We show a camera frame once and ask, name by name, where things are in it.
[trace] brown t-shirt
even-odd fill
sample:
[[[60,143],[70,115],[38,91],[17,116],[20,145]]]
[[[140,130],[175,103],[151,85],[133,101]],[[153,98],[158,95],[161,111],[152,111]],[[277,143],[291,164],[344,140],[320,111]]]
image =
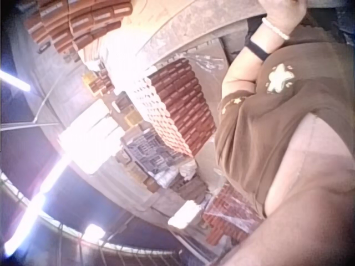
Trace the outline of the brown t-shirt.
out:
[[[354,155],[353,75],[354,54],[347,45],[292,45],[264,62],[255,94],[241,90],[221,101],[217,162],[260,215],[265,216],[267,193],[306,114],[324,120]]]

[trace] white bracelet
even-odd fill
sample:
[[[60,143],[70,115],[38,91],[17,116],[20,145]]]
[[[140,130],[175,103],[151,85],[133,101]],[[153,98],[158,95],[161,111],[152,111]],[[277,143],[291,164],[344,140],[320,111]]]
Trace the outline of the white bracelet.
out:
[[[274,25],[272,25],[271,22],[268,21],[266,18],[262,18],[262,22],[265,25],[267,25],[270,29],[272,29],[272,31],[275,32],[277,35],[279,35],[282,39],[284,39],[284,40],[289,40],[290,39],[290,36],[286,35],[279,28],[277,28]]]

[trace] black wristband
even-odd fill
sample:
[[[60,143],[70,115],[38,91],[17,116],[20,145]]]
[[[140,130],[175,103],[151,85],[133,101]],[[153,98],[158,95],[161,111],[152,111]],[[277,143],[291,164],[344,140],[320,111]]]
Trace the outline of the black wristband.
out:
[[[249,50],[252,51],[262,61],[265,61],[266,58],[268,58],[268,56],[270,55],[266,53],[263,49],[261,49],[257,44],[253,43],[252,40],[249,40],[246,47],[248,47]]]

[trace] person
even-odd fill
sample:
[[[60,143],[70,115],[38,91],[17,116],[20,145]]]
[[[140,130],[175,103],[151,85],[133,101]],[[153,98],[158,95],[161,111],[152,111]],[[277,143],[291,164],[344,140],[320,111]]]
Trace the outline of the person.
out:
[[[267,16],[222,83],[215,148],[228,181],[265,220],[225,265],[347,265],[355,255],[353,49],[292,40],[306,0],[259,2]]]

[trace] hand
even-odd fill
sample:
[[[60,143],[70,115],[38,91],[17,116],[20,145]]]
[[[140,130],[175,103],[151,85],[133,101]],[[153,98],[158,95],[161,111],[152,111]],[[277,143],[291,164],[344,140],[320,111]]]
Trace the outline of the hand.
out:
[[[303,20],[307,0],[259,0],[267,13],[267,20],[289,35]]]

